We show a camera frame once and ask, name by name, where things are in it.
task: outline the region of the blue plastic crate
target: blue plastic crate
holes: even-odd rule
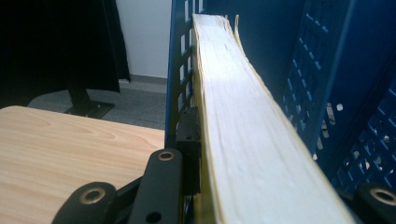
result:
[[[249,60],[335,188],[395,189],[395,1],[173,0],[168,146],[180,112],[193,105],[192,12],[249,22],[245,32],[240,27]]]
[[[165,145],[175,145],[180,112],[193,106],[192,98],[192,14],[203,13],[206,0],[172,1],[166,99]]]

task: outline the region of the wooden table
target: wooden table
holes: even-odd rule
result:
[[[144,173],[164,132],[32,108],[0,110],[0,223],[50,223],[77,188]]]

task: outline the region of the book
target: book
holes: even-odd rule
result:
[[[237,27],[193,15],[193,30],[203,146],[197,223],[354,222],[249,63]]]

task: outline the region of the black metal bracket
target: black metal bracket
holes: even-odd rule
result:
[[[396,192],[387,186],[363,183],[353,196],[337,192],[358,223],[396,223]]]
[[[152,153],[144,175],[119,190],[103,182],[82,186],[53,223],[191,222],[191,196],[200,191],[199,128],[198,109],[187,109],[177,129],[177,149]]]

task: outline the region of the floor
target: floor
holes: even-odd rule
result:
[[[120,93],[88,90],[91,100],[115,104],[102,118],[154,129],[165,129],[166,79],[133,76],[120,82]],[[36,97],[32,108],[63,113],[72,106],[67,91]]]

